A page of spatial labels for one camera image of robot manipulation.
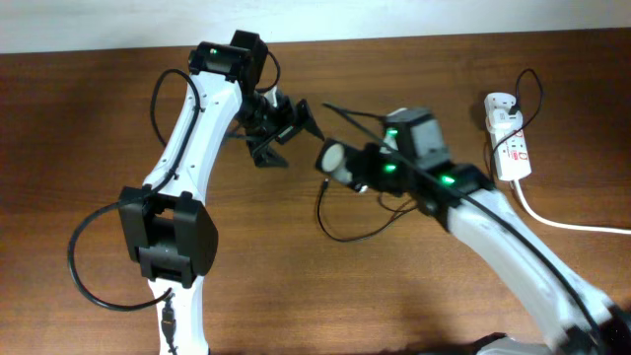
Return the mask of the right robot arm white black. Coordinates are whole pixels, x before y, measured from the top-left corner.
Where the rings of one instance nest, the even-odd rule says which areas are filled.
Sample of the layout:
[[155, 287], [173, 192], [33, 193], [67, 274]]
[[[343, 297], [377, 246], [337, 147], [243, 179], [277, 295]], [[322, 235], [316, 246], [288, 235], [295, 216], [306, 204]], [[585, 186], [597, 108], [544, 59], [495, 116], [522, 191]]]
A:
[[630, 314], [565, 264], [475, 166], [455, 164], [441, 126], [423, 107], [379, 118], [384, 135], [370, 187], [409, 194], [475, 251], [525, 307], [553, 354], [627, 354]]

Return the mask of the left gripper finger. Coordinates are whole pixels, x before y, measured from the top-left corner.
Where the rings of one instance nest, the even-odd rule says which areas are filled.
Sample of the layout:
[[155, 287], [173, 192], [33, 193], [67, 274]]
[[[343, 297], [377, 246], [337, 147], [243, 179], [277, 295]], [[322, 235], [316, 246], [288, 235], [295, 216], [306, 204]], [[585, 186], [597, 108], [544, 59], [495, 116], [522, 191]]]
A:
[[296, 105], [296, 109], [297, 109], [299, 125], [303, 129], [307, 130], [311, 135], [323, 141], [324, 135], [316, 124], [316, 120], [314, 118], [314, 115], [311, 111], [311, 108], [307, 100], [306, 99], [300, 100]]
[[254, 164], [258, 168], [288, 168], [288, 162], [267, 144], [248, 143]]

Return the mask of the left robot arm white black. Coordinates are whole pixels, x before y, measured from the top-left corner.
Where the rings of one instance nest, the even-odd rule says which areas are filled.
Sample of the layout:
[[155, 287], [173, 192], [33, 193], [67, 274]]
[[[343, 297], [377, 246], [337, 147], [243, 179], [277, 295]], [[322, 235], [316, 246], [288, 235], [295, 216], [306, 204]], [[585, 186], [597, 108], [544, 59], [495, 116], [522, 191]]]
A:
[[206, 209], [211, 172], [229, 126], [259, 168], [285, 168], [271, 148], [302, 131], [318, 139], [308, 103], [276, 86], [259, 87], [267, 44], [237, 31], [229, 44], [202, 41], [188, 57], [187, 89], [174, 130], [155, 168], [139, 188], [125, 187], [119, 217], [129, 256], [155, 297], [160, 354], [207, 354], [203, 283], [217, 249], [218, 230]]

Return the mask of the black smartphone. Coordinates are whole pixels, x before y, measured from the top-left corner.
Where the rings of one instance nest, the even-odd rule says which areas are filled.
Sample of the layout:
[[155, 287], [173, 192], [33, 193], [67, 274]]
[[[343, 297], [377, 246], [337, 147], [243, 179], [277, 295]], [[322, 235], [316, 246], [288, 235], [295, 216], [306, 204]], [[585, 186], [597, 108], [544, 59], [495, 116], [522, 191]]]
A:
[[341, 141], [327, 138], [316, 158], [315, 168], [327, 177], [359, 191], [362, 184], [356, 180], [356, 174], [349, 167], [360, 151]]

